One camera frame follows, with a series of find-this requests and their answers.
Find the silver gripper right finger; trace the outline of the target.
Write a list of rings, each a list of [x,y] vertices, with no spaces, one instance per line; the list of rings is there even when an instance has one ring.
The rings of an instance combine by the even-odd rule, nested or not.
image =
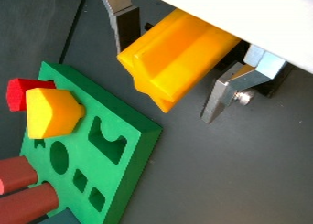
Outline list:
[[[272,81],[286,64],[285,59],[250,45],[243,64],[237,62],[215,81],[202,111],[202,120],[211,123],[234,101],[247,105],[254,96],[251,88]]]

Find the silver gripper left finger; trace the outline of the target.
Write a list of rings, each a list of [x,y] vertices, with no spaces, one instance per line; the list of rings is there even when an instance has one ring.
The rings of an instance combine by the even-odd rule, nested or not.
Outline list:
[[[131,0],[102,0],[114,30],[116,50],[122,52],[140,37],[139,8]]]

